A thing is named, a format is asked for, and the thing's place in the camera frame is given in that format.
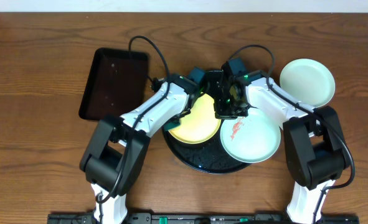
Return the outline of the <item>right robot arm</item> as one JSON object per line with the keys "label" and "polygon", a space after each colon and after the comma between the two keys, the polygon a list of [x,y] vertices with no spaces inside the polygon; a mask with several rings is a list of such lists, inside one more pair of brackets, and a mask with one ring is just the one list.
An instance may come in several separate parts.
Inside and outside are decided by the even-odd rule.
{"label": "right robot arm", "polygon": [[336,111],[300,102],[261,70],[209,71],[203,85],[215,100],[217,118],[243,118],[256,110],[283,131],[286,164],[295,181],[286,213],[294,223],[320,222],[328,191],[347,187],[355,176]]}

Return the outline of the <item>green yellow sponge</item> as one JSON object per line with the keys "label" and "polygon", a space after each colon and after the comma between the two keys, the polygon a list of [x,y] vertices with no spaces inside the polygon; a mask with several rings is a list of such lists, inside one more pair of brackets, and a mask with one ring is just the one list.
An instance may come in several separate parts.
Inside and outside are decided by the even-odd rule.
{"label": "green yellow sponge", "polygon": [[171,129],[177,128],[178,126],[181,125],[181,122],[179,120],[173,120],[173,121],[168,121],[164,126],[163,129],[165,131],[169,131]]}

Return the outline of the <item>light blue plate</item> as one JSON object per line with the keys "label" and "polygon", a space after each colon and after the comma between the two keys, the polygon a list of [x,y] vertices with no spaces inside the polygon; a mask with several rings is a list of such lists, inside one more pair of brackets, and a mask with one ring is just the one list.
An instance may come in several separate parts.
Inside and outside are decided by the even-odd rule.
{"label": "light blue plate", "polygon": [[300,58],[283,68],[280,87],[303,103],[321,107],[333,98],[336,83],[325,65],[312,59]]}
{"label": "light blue plate", "polygon": [[228,155],[240,162],[253,164],[274,155],[280,145],[281,132],[263,111],[250,108],[246,117],[224,120],[220,141]]}

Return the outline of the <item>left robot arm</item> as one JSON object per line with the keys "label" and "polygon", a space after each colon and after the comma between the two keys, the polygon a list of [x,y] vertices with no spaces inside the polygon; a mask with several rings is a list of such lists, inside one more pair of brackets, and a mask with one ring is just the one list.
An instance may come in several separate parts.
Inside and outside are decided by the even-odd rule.
{"label": "left robot arm", "polygon": [[98,122],[79,165],[95,194],[94,223],[123,222],[126,194],[138,179],[151,137],[189,114],[204,85],[203,75],[172,74],[141,106]]}

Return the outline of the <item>yellow plate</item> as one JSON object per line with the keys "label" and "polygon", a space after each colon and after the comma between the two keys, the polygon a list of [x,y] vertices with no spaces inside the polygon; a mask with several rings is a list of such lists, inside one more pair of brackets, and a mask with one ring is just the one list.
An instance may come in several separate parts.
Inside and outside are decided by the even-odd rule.
{"label": "yellow plate", "polygon": [[220,128],[221,120],[215,117],[214,99],[204,94],[191,108],[191,113],[180,119],[180,125],[168,132],[186,144],[208,141]]}

